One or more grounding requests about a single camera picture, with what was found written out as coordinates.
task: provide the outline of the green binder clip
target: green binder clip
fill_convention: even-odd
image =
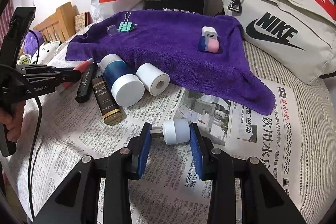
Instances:
[[[127,12],[125,14],[125,19],[123,22],[120,22],[118,32],[130,32],[133,30],[137,24],[133,24],[132,22],[128,22],[129,16],[131,15],[131,12]]]

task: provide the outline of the bag strap buckle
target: bag strap buckle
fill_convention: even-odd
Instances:
[[[231,0],[229,6],[227,7],[230,11],[236,12],[238,14],[242,13],[242,4],[240,0]]]

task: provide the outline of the purple towel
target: purple towel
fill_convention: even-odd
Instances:
[[[268,115],[274,107],[273,93],[255,77],[245,58],[241,25],[234,17],[140,10],[129,22],[138,26],[129,33],[109,37],[106,28],[119,27],[125,12],[94,24],[86,34],[68,45],[66,60],[100,62],[107,54],[119,55],[137,69],[151,63],[170,76],[174,84],[235,101]],[[199,52],[202,27],[218,33],[218,53]]]

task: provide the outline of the white bottle cap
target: white bottle cap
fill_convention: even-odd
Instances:
[[[190,127],[187,119],[166,120],[163,122],[162,131],[167,145],[190,140]]]
[[[105,68],[107,67],[108,64],[112,63],[113,61],[123,61],[119,55],[116,54],[108,54],[107,56],[104,56],[103,59],[100,62],[100,71],[103,74]]]
[[[169,85],[169,75],[159,70],[150,63],[141,65],[136,75],[139,77],[150,94],[156,96],[161,94]]]
[[[112,85],[111,93],[118,105],[129,107],[140,101],[145,92],[143,83],[136,75],[120,76]]]

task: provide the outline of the roll of tape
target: roll of tape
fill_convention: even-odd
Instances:
[[[118,105],[129,107],[142,98],[143,83],[118,55],[105,56],[100,62],[100,70]]]
[[[150,94],[154,96],[161,94],[168,87],[170,81],[168,74],[150,63],[141,65],[136,75]]]

